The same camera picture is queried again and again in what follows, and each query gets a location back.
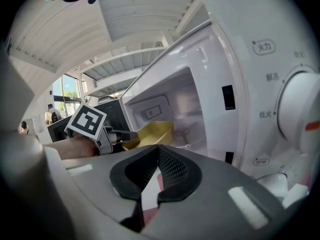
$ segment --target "white ceiling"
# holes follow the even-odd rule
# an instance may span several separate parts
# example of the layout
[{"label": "white ceiling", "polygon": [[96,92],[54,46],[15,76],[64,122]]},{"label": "white ceiling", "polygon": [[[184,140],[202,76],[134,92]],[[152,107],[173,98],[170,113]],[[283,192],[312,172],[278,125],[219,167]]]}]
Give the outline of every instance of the white ceiling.
[{"label": "white ceiling", "polygon": [[172,44],[201,5],[201,0],[27,0],[10,31],[10,58],[37,98],[72,68],[87,68],[89,59],[99,63],[142,50],[119,59],[115,72],[122,71],[121,63],[124,70],[140,66],[141,55],[147,65],[155,56],[146,61],[143,50]]}]

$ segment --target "white appliance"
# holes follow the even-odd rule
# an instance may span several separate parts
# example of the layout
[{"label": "white appliance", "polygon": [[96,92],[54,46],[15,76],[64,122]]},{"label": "white appliance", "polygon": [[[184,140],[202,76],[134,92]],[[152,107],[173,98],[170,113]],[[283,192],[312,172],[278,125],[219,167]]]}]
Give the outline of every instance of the white appliance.
[{"label": "white appliance", "polygon": [[309,186],[320,149],[320,61],[304,16],[292,0],[204,5],[211,20],[164,51],[122,95],[130,130],[171,121],[171,146],[254,179],[285,174],[288,190]]}]

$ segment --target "backpack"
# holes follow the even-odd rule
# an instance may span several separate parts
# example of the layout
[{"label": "backpack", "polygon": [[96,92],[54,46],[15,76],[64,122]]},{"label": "backpack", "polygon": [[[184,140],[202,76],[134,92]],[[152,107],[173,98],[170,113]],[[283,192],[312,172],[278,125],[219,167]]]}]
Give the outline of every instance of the backpack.
[{"label": "backpack", "polygon": [[56,112],[53,112],[51,114],[51,123],[53,124],[53,123],[58,122],[58,121],[59,121],[59,119],[58,119],[58,116],[57,116]]}]

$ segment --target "tree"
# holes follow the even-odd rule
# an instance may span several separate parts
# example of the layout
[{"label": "tree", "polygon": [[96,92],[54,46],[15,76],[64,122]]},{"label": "tree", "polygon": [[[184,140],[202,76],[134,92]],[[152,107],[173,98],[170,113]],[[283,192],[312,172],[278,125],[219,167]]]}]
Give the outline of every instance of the tree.
[{"label": "tree", "polygon": [[[70,97],[70,98],[78,98],[77,92],[75,90],[64,90],[63,91],[63,96],[64,97]],[[64,103],[59,102],[58,103],[58,110],[59,111],[64,111]]]}]

